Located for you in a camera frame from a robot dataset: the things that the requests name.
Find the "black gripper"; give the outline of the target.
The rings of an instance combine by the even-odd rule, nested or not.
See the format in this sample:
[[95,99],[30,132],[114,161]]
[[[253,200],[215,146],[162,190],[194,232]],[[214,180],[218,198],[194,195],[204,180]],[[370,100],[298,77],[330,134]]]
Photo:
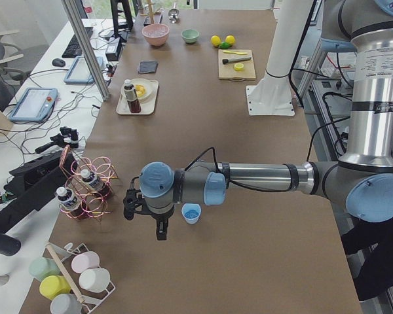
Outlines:
[[126,191],[123,203],[125,219],[132,220],[135,214],[151,216],[156,220],[157,240],[167,240],[168,222],[169,218],[174,214],[174,205],[168,205],[167,209],[156,212],[156,209],[149,206],[141,191],[135,188],[129,188]]

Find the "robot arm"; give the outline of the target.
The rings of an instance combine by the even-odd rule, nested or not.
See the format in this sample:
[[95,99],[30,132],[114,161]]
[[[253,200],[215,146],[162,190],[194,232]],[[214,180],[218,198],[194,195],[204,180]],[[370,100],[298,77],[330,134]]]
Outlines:
[[219,205],[230,184],[328,199],[367,222],[393,217],[393,1],[327,1],[323,38],[350,42],[357,60],[348,146],[335,162],[229,164],[194,159],[183,169],[147,164],[131,180],[124,217],[149,215],[164,240],[177,203]]

